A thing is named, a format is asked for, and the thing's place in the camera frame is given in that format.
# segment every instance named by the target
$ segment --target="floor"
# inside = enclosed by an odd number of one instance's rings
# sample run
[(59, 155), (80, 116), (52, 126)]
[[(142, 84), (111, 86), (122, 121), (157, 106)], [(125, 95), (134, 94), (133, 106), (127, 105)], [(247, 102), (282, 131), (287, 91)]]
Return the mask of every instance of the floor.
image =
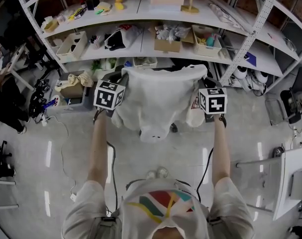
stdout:
[[(25, 73), (30, 81), (34, 75)], [(289, 149), (292, 131), (287, 123), (270, 126), (264, 105), (264, 97), (256, 97), (241, 89), (228, 88), (227, 137), (232, 161), (232, 179), (250, 204), (271, 205), (272, 192), (265, 192), (269, 168), (235, 168), (239, 160), (250, 161), (268, 158), (274, 147), (283, 144)], [(51, 118), (46, 127), (31, 121), (27, 132), (18, 135), (8, 126), (0, 125), (0, 144), (8, 141), (8, 151), (13, 153), (11, 163), (17, 175), (16, 186), (0, 186), (0, 204), (18, 203), (19, 208), (0, 211), (0, 226), (11, 239), (57, 239), (61, 225), (73, 201), (72, 193), (80, 190), (87, 177), (88, 156), (93, 130), (88, 113), (57, 115), (64, 126)], [(190, 128), (177, 123), (179, 132), (170, 133), (158, 144), (146, 144), (139, 140), (138, 132), (126, 128), (117, 129), (108, 121), (107, 138), (116, 147), (114, 166), (119, 198), (125, 185), (144, 178), (146, 172), (164, 166), (170, 176), (197, 187), (206, 168), (207, 156), (213, 146), (213, 124)], [(64, 169), (62, 169), (62, 147)], [(211, 165), (208, 177), (201, 186), (202, 202), (210, 207), (213, 198)], [(114, 210), (114, 189), (111, 176), (105, 190), (106, 204)], [(287, 229), (298, 220), (297, 208), (276, 221), (272, 217), (250, 209), (256, 227), (256, 239), (288, 238)]]

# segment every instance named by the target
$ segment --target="white shoe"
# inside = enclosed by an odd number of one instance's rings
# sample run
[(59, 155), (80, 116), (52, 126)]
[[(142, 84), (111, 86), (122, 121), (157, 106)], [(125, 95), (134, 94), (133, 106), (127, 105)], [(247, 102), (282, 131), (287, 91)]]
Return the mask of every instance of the white shoe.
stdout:
[(149, 171), (146, 174), (146, 180), (152, 180), (152, 179), (156, 179), (156, 171)]
[(159, 168), (157, 168), (157, 178), (164, 179), (168, 175), (169, 175), (169, 171), (166, 168), (164, 168), (162, 166), (160, 166)]
[(23, 130), (21, 132), (18, 132), (18, 134), (26, 133), (26, 131), (27, 131), (27, 128), (25, 126), (23, 126)]

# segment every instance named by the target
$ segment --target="shelf upright post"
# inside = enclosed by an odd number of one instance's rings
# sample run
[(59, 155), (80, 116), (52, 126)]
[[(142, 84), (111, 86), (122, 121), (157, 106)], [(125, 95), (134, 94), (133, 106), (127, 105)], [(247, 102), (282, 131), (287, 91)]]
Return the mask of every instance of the shelf upright post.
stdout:
[(255, 23), (253, 25), (253, 34), (248, 35), (245, 40), (243, 41), (240, 50), (237, 52), (236, 56), (234, 57), (232, 63), (228, 66), (225, 73), (220, 78), (219, 82), (225, 86), (228, 83), (228, 79), (233, 74), (233, 72), (237, 69), (237, 66), (242, 61), (243, 57), (251, 47), (251, 45), (256, 40), (256, 36), (265, 24), (267, 17), (274, 5), (276, 0), (265, 0), (263, 3), (260, 12), (258, 13)]
[(26, 0), (19, 0), (21, 7), (23, 9), (23, 11), (25, 12), (27, 18), (29, 19), (32, 27), (35, 29), (36, 33), (38, 34), (39, 38), (41, 39), (42, 43), (46, 46), (48, 52), (50, 53), (50, 55), (57, 61), (57, 63), (59, 64), (59, 66), (61, 67), (61, 69), (67, 73), (68, 70), (66, 69), (66, 67), (60, 62), (60, 59), (57, 57), (57, 55), (55, 54), (55, 52), (53, 51), (51, 44), (47, 41), (46, 38), (44, 38), (42, 36), (42, 30), (40, 29), (38, 23), (36, 22), (34, 16), (32, 15), (30, 9), (28, 7), (25, 7), (25, 3)]

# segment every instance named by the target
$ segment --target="white garment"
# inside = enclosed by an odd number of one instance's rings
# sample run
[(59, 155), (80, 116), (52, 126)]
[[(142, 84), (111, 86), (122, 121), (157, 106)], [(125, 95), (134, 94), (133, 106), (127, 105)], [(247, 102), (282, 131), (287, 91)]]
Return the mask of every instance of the white garment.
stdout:
[(102, 186), (87, 181), (63, 223), (62, 238), (151, 239), (157, 229), (175, 227), (185, 239), (252, 239), (252, 219), (230, 178), (216, 184), (210, 212), (194, 194), (191, 187), (173, 179), (134, 182), (111, 228), (111, 222), (101, 226), (101, 217), (106, 217)]
[[(122, 75), (128, 73), (129, 81), (124, 100), (112, 116), (117, 127), (122, 125), (131, 130), (141, 130), (141, 141), (157, 142), (169, 133), (176, 120), (185, 122), (193, 93), (198, 92), (197, 81), (207, 76), (205, 65), (190, 66), (176, 72), (154, 71), (137, 68), (123, 68)], [(199, 110), (199, 122), (188, 118), (189, 125), (200, 125), (204, 111)]]

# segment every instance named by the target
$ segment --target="person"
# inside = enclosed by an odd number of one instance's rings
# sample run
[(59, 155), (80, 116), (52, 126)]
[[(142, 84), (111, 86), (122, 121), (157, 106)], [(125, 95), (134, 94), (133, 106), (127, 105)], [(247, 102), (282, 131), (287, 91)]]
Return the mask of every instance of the person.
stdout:
[(8, 63), (0, 72), (0, 122), (9, 125), (16, 129), (19, 134), (22, 134), (26, 132), (26, 127), (19, 120), (29, 122), (30, 118), (26, 111), (19, 108), (26, 100), (20, 93), (15, 79), (13, 77), (4, 78), (10, 65)]
[(214, 116), (214, 200), (210, 212), (186, 183), (155, 178), (131, 183), (119, 209), (108, 218), (104, 200), (108, 175), (106, 119), (104, 112), (100, 114), (94, 125), (88, 178), (65, 218), (62, 238), (251, 239), (253, 221), (229, 177), (225, 126), (219, 118)]

